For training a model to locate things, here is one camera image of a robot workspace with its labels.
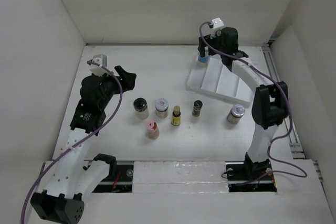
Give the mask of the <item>blue label silver lid jar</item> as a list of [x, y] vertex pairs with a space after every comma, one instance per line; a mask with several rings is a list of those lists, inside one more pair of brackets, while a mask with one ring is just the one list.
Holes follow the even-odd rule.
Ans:
[[197, 64], [200, 67], [206, 67], [209, 62], [209, 56], [202, 57], [201, 55], [198, 56], [197, 58]]

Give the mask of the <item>white lid red logo jar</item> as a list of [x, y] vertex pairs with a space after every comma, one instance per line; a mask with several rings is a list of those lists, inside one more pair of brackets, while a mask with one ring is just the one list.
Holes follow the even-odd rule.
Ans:
[[155, 102], [156, 115], [160, 118], [165, 118], [168, 115], [169, 103], [164, 98], [159, 98]]

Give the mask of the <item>yellow label brown cap bottle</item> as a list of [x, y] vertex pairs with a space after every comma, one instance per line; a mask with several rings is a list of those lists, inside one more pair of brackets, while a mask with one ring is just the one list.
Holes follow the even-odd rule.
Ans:
[[178, 105], [173, 108], [171, 123], [173, 126], [179, 126], [181, 124], [181, 108]]

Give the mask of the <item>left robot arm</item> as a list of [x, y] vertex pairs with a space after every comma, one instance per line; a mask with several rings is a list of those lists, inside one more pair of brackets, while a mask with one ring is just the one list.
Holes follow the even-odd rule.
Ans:
[[30, 204], [42, 220], [54, 223], [78, 223], [85, 199], [103, 180], [117, 175], [114, 156], [99, 153], [93, 163], [82, 169], [92, 143], [116, 115], [106, 117], [105, 108], [115, 95], [123, 97], [135, 87], [136, 74], [116, 66], [108, 70], [103, 64], [89, 60], [91, 75], [81, 82], [80, 100], [70, 122], [67, 144], [62, 153], [43, 171], [55, 167], [53, 176], [40, 193], [33, 193]]

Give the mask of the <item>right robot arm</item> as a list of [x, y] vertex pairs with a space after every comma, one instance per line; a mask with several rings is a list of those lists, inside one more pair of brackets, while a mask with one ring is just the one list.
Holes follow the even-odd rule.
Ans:
[[262, 73], [238, 48], [238, 31], [220, 25], [217, 20], [206, 22], [211, 29], [209, 35], [200, 35], [198, 53], [200, 57], [220, 55], [222, 64], [240, 77], [254, 93], [251, 114], [255, 131], [251, 146], [245, 154], [243, 166], [233, 170], [240, 180], [249, 183], [267, 175], [270, 149], [276, 140], [274, 134], [285, 118], [291, 117], [288, 102], [288, 87]]

